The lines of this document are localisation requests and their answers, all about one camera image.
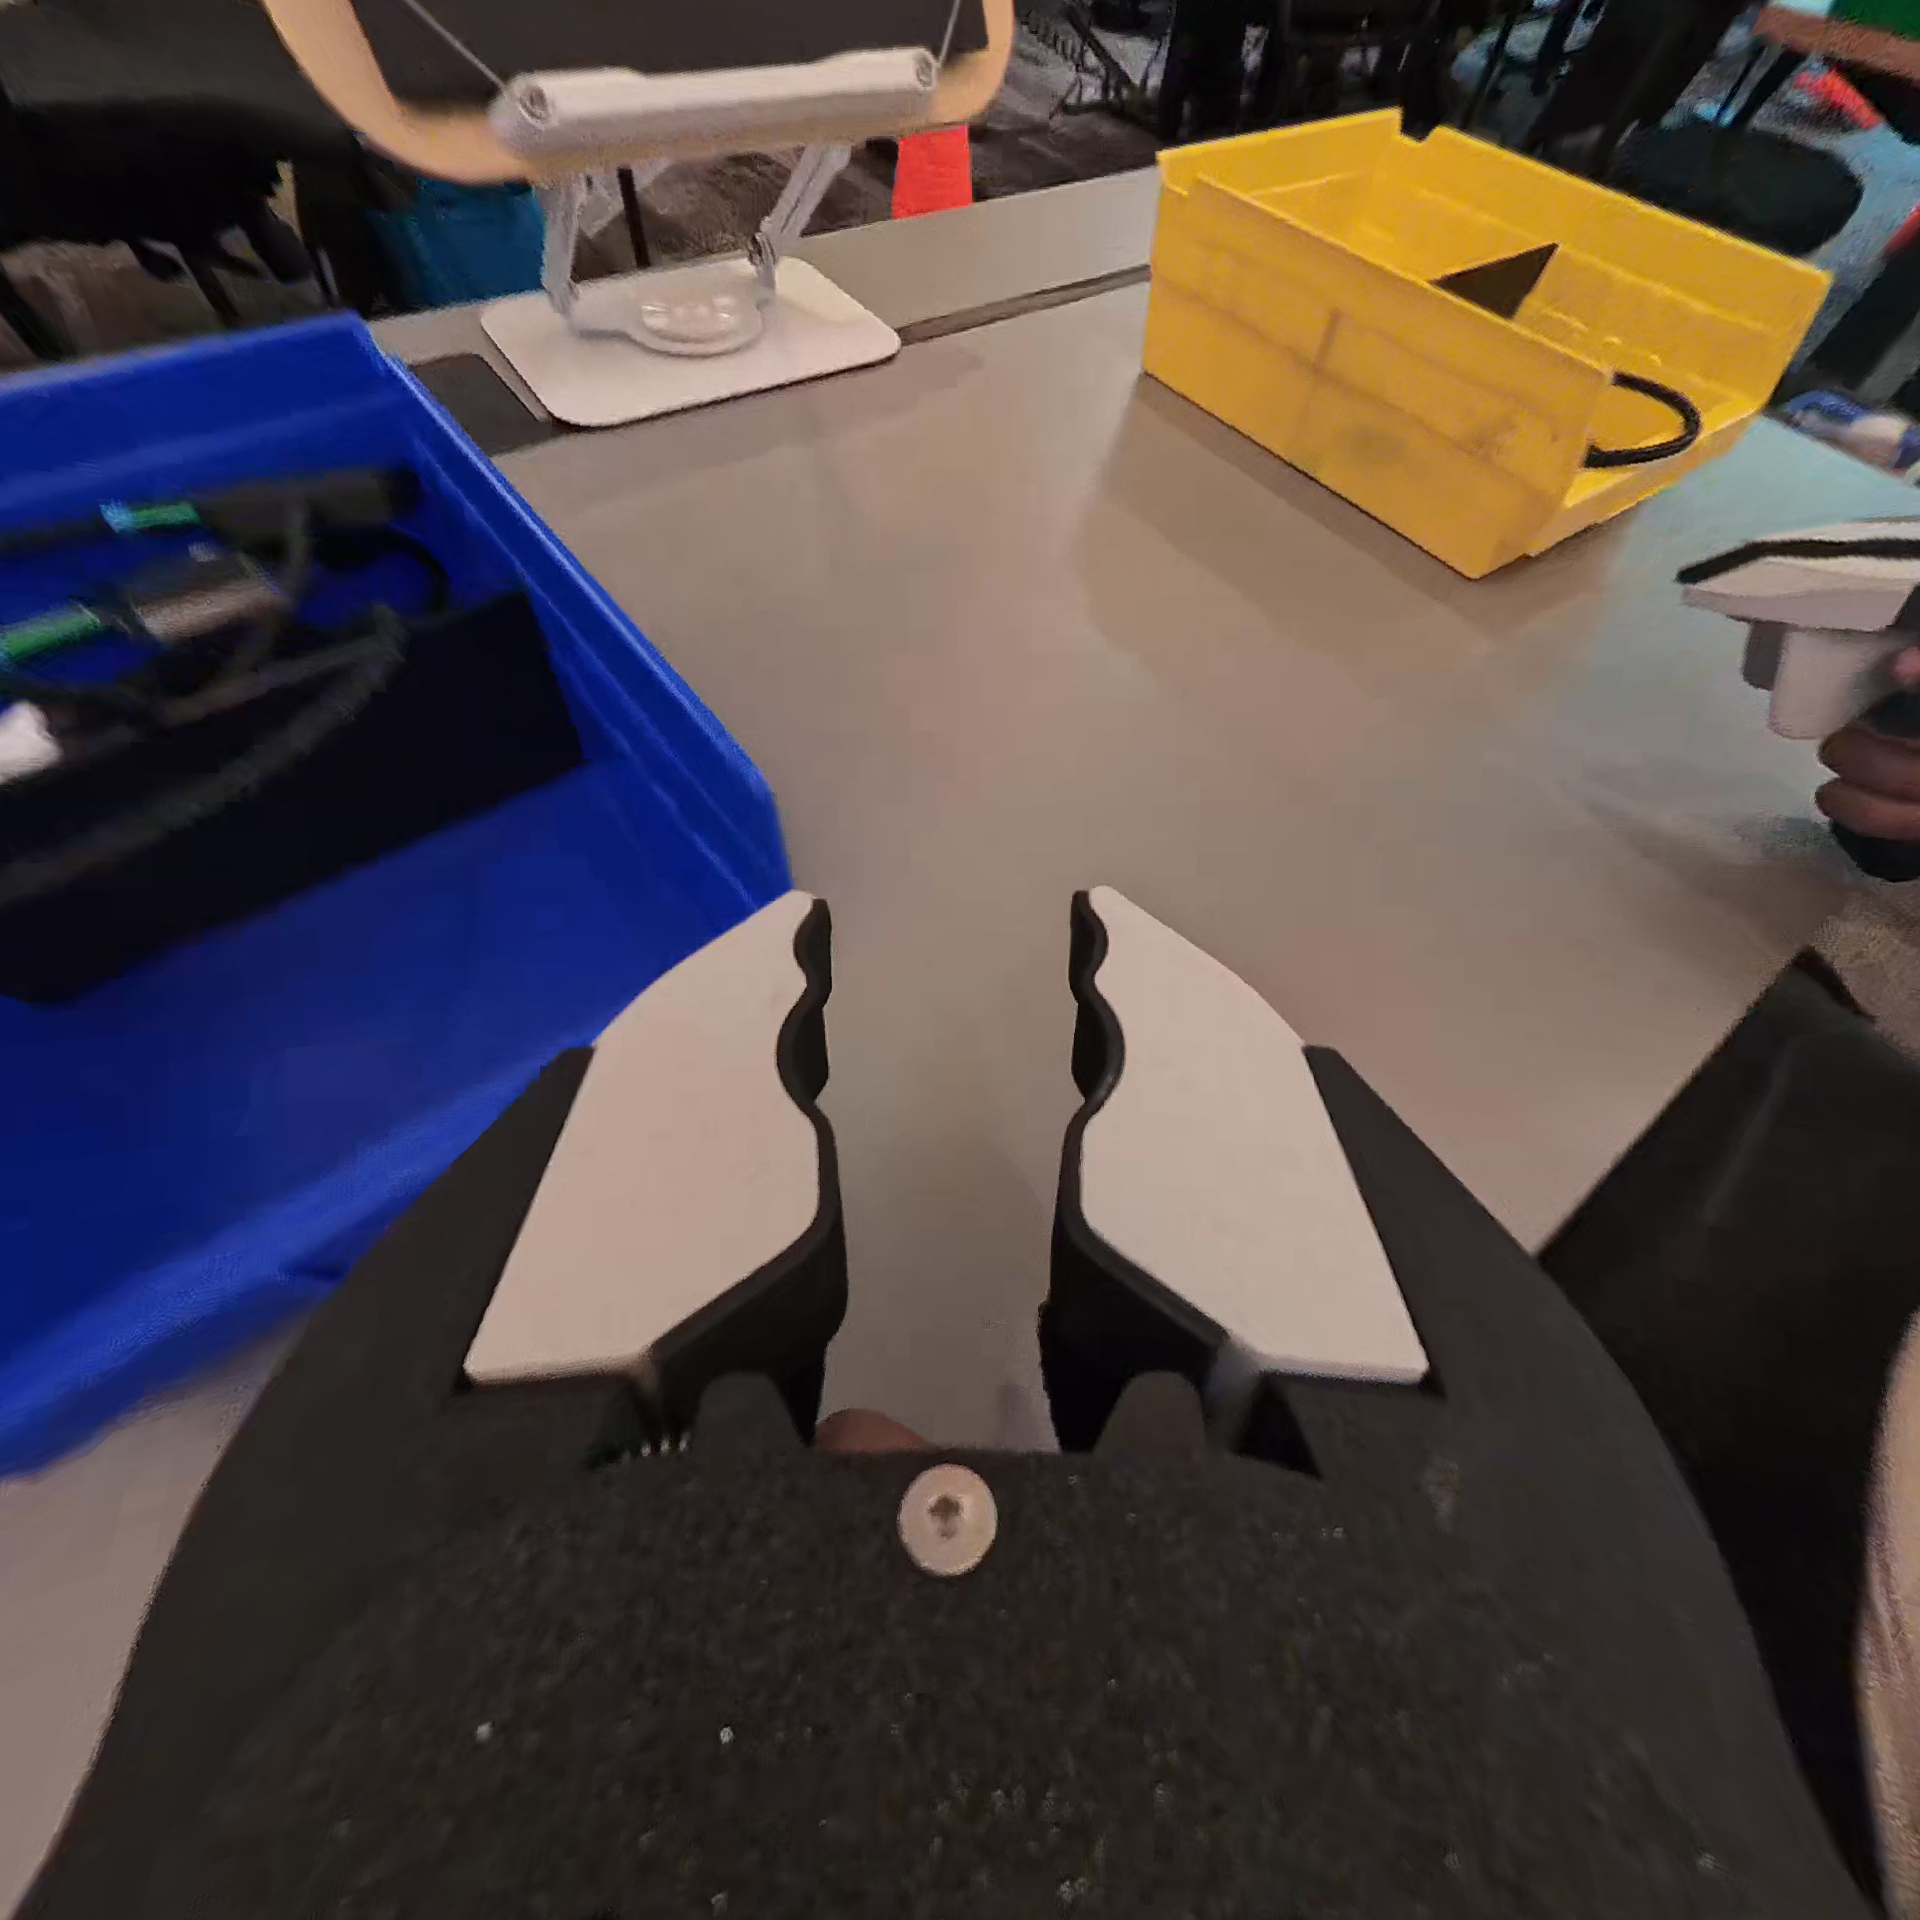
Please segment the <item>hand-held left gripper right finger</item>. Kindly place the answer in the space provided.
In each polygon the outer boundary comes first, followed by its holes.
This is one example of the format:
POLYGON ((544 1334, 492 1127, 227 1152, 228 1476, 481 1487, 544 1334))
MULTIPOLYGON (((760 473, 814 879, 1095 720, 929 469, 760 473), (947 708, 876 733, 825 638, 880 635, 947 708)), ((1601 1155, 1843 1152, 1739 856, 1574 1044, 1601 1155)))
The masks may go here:
POLYGON ((1071 1082, 1037 1312, 1054 1439, 1171 1376, 1237 1448, 1280 1382, 1425 1389, 1428 1347, 1299 1031, 1111 887, 1069 905, 1071 1082))

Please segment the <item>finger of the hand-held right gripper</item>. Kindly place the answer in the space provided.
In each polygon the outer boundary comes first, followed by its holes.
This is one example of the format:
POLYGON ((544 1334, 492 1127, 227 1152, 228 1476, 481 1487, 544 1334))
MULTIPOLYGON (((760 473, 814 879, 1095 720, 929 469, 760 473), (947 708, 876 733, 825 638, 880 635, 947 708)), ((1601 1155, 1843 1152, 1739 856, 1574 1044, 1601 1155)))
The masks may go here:
POLYGON ((1848 521, 1739 544, 1723 559, 1916 559, 1916 518, 1848 521))
POLYGON ((1679 571, 1681 600, 1808 635, 1916 635, 1916 544, 1748 544, 1679 571))

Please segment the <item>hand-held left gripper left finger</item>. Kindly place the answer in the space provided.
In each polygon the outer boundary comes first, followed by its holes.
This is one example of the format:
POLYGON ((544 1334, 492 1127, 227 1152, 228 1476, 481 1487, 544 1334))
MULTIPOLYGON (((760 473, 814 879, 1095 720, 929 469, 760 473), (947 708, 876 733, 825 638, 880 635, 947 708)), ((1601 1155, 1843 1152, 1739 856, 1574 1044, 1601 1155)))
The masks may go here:
POLYGON ((830 905, 783 893, 660 972, 589 1048, 470 1389, 622 1382, 656 1437, 763 1380, 809 1443, 846 1302, 830 905))

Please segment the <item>blue plastic bin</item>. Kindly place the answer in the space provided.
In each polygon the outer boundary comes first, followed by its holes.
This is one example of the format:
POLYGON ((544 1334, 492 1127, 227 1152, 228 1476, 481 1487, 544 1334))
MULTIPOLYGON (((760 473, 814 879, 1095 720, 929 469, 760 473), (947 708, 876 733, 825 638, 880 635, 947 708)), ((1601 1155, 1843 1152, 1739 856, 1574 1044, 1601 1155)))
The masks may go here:
POLYGON ((258 694, 307 635, 537 600, 584 765, 3 1001, 3 1476, 307 1310, 561 1053, 790 882, 752 758, 505 473, 333 316, 3 380, 3 783, 258 694))

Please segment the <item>yellow plastic bin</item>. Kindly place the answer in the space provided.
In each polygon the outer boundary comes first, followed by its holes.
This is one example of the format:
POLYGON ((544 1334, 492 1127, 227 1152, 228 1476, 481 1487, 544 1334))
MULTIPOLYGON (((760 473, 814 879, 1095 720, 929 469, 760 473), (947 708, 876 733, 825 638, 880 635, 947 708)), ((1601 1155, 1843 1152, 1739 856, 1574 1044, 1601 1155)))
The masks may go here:
POLYGON ((1396 108, 1160 154, 1144 373, 1479 583, 1723 459, 1804 348, 1829 274, 1396 108), (1559 242, 1515 321, 1430 288, 1559 242), (1700 412, 1663 464, 1587 445, 1700 412))

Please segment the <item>grey desk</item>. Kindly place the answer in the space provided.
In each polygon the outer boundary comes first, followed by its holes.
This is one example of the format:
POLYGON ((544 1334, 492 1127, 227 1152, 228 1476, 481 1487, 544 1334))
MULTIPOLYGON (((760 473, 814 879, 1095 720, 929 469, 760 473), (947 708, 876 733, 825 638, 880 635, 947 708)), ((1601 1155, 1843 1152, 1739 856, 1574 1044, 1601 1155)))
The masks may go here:
POLYGON ((23 1917, 1877 1913, 1532 1258, 1578 1134, 1738 1020, 1630 1036, 1759 853, 1669 708, 1723 647, 1602 547, 1450 580, 1141 349, 1095 298, 525 469, 830 905, 814 1439, 763 1380, 680 1437, 622 1382, 464 1382, 605 1021, 255 1400, 23 1917), (1231 1451, 1151 1376, 1057 1448, 1095 887, 1310 1044, 1425 1389, 1280 1382, 1231 1451))

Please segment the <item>person's right hand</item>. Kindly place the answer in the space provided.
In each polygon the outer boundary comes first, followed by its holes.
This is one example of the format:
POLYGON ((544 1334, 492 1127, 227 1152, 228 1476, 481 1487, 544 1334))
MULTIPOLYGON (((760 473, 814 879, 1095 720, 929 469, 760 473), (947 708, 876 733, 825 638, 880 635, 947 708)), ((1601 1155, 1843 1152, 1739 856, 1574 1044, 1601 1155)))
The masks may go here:
POLYGON ((1829 771, 1817 810, 1834 836, 1916 853, 1916 647, 1892 664, 1892 691, 1819 744, 1829 771))

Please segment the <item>person's torso in cream hoodie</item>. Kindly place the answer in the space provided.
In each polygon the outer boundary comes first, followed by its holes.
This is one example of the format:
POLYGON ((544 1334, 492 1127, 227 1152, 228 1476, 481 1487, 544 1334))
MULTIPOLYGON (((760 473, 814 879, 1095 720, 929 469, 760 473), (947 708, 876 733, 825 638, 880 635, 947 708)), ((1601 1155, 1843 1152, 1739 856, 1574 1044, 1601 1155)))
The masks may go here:
POLYGON ((1855 1670, 1882 1898, 1892 1917, 1916 1917, 1916 1320, 1882 1399, 1864 1487, 1855 1670))

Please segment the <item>white panel stand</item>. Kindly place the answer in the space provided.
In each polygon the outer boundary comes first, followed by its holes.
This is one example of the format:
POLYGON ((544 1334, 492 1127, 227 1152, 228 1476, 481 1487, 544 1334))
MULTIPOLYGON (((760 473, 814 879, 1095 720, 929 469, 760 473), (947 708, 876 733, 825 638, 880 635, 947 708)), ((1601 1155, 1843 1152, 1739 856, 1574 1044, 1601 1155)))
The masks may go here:
MULTIPOLYGON (((925 45, 684 76, 548 69, 500 82, 488 126, 517 156, 639 154, 639 174, 656 177, 684 147, 752 154, 771 152, 783 132, 825 120, 910 126, 931 106, 937 80, 942 64, 925 45)), ((540 186, 540 294, 488 305, 488 342, 551 422, 589 428, 664 417, 888 359, 898 349, 895 334, 830 291, 818 270, 797 270, 795 284, 821 291, 821 309, 779 298, 779 252, 802 231, 849 154, 825 141, 802 147, 742 257, 637 270, 601 291, 575 282, 594 180, 540 186)))

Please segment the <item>orange traffic cone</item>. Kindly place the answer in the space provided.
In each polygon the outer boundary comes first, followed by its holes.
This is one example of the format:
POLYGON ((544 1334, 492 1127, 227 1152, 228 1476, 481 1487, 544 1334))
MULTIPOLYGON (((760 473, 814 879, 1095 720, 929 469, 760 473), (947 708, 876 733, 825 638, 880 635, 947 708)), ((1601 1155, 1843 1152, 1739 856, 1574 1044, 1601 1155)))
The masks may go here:
POLYGON ((892 219, 925 219, 973 207, 973 132, 920 132, 898 137, 892 219))

